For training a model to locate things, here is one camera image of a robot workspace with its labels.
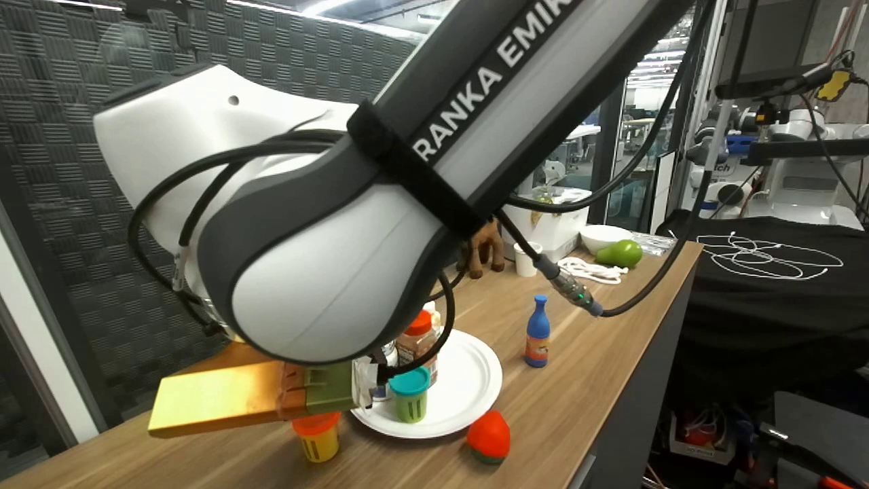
white plate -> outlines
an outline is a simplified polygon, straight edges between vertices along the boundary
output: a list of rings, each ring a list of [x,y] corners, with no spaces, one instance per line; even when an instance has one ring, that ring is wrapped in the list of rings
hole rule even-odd
[[[453,434],[479,421],[497,399],[503,370],[495,351],[468,331],[452,334],[437,356],[437,381],[427,394],[427,418],[395,421],[391,402],[374,399],[369,411],[350,411],[364,428],[406,441]]]

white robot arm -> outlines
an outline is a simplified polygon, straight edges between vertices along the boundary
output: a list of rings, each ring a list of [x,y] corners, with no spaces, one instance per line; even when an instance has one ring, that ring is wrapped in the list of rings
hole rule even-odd
[[[590,115],[691,0],[476,0],[361,110],[209,69],[96,116],[99,145],[202,296],[250,346],[298,364],[395,341],[457,244]],[[330,150],[297,133],[345,133]],[[191,239],[186,218],[216,174]]]

bowl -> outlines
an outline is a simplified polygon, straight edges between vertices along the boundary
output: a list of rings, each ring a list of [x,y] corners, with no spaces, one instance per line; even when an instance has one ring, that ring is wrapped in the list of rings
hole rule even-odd
[[[594,255],[601,248],[616,244],[622,239],[635,239],[627,229],[616,225],[584,225],[580,232],[582,244]]]

wooden table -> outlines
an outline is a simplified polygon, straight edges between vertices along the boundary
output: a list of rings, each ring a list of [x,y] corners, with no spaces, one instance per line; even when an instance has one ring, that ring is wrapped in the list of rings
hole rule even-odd
[[[669,277],[626,315],[590,317],[540,277],[512,273],[461,282],[457,326],[482,338],[503,362],[497,411],[512,421],[514,452],[503,466],[468,453],[461,434],[389,441],[357,421],[341,430],[343,452],[307,466],[286,425],[157,441],[148,414],[83,442],[2,487],[638,487],[660,414],[699,248],[687,244]],[[612,307],[650,279],[645,259],[620,289],[594,286]],[[546,292],[551,364],[521,362],[533,293]]]

wire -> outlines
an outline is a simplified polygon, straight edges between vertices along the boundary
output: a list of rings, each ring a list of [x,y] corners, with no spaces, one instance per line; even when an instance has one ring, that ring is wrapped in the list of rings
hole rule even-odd
[[[252,159],[265,159],[265,154],[279,154],[279,153],[324,153],[330,150],[326,145],[307,145],[307,141],[266,141],[266,145],[250,145],[250,148],[237,148],[237,150],[225,150],[209,159],[202,159],[174,174],[168,174],[163,182],[157,182],[134,209],[131,225],[127,225],[127,244],[134,250],[134,255],[138,259],[138,263],[168,292],[178,292],[174,282],[168,277],[163,277],[157,273],[156,263],[150,263],[150,259],[142,250],[142,229],[148,214],[153,213],[153,207],[172,193],[178,184],[187,182],[195,174],[205,174],[209,168],[225,165],[228,161],[252,161]]]
[[[863,88],[863,123],[869,123],[869,82],[858,74],[850,74],[850,82]]]
[[[692,36],[691,36],[691,42],[687,42],[687,47],[685,47],[685,58],[683,58],[683,63],[679,63],[679,69],[677,69],[677,74],[675,74],[675,82],[670,82],[670,88],[669,88],[669,93],[665,93],[665,99],[664,99],[664,104],[660,104],[660,110],[658,110],[658,115],[656,115],[656,123],[653,123],[645,145],[638,148],[638,153],[630,159],[630,163],[627,163],[616,176],[612,176],[612,180],[608,180],[603,188],[597,188],[592,197],[588,197],[588,198],[582,198],[582,201],[571,201],[571,205],[546,205],[546,201],[517,198],[517,197],[512,197],[505,205],[521,207],[521,209],[536,209],[536,213],[554,213],[554,214],[561,214],[561,213],[588,209],[588,207],[597,205],[601,198],[605,198],[612,190],[616,190],[616,188],[645,163],[645,159],[650,154],[653,145],[658,141],[658,133],[660,133],[660,129],[665,126],[669,112],[670,112],[670,106],[675,106],[675,100],[677,100],[679,82],[685,80],[687,66],[692,66],[692,59],[699,58],[699,43],[702,43],[702,38],[704,38],[702,34],[706,30],[706,21],[711,20],[711,11],[715,11],[715,9],[706,6],[706,11],[699,16],[699,24],[692,27]]]
[[[324,145],[334,145],[336,138],[343,138],[343,133],[336,131],[297,131],[307,123],[293,126],[289,133],[270,138],[270,141],[324,141]],[[209,209],[209,205],[216,201],[216,197],[247,165],[250,161],[232,161],[216,180],[213,184],[195,198],[186,225],[182,225],[182,237],[180,237],[180,248],[191,244],[191,237],[202,220],[202,214]]]
[[[806,112],[809,112],[813,137],[816,137],[816,141],[821,145],[824,161],[832,165],[832,171],[838,174],[839,184],[842,184],[846,193],[850,197],[852,209],[857,209],[858,214],[863,214],[867,209],[863,209],[862,198],[858,198],[858,197],[852,193],[852,188],[848,184],[846,174],[842,174],[839,165],[835,163],[835,154],[832,154],[827,138],[821,137],[821,126],[819,126],[819,116],[816,116],[816,110],[813,110],[809,99],[806,99],[804,93],[801,93],[798,99],[804,100],[804,106],[806,106]]]
[[[706,168],[704,171],[704,180],[702,180],[702,190],[695,197],[695,205],[692,205],[692,213],[687,218],[687,232],[685,237],[692,237],[695,235],[695,225],[699,225],[699,214],[702,214],[702,207],[704,207],[704,197],[709,190],[709,182],[711,182],[711,171]],[[632,309],[635,304],[642,304],[656,289],[658,282],[675,269],[677,259],[683,255],[683,248],[685,248],[685,239],[677,239],[677,244],[670,248],[670,252],[665,255],[665,262],[658,266],[658,273],[653,275],[653,279],[638,292],[632,293],[627,303],[616,304],[616,307],[601,307],[594,303],[594,296],[580,282],[580,279],[569,279],[556,263],[551,263],[543,252],[539,252],[524,237],[521,232],[514,225],[514,220],[497,209],[497,218],[503,220],[505,232],[514,235],[517,244],[533,259],[533,263],[543,273],[543,277],[571,303],[571,304],[580,304],[584,309],[590,309],[592,315],[601,315],[601,317],[613,317],[613,315],[622,315],[627,309]]]
[[[862,159],[862,168],[858,168],[858,198],[862,198],[862,207],[858,207],[858,218],[863,220],[867,218],[867,213],[863,213],[863,207],[867,207],[867,190],[863,190],[863,176],[867,176],[867,159]]]
[[[445,320],[442,320],[440,338],[436,341],[436,346],[427,353],[422,353],[418,360],[413,360],[413,362],[408,362],[403,366],[384,364],[381,372],[377,372],[381,384],[387,384],[395,376],[403,376],[403,372],[410,372],[410,370],[418,370],[418,366],[429,364],[429,360],[436,360],[440,353],[445,341],[452,341],[452,331],[457,326],[457,293],[453,293],[452,279],[445,275],[437,275],[437,282],[440,282],[442,303],[445,303]]]
[[[457,277],[448,282],[452,289],[460,289],[460,282],[465,279],[468,275],[468,262],[460,262],[457,263]]]

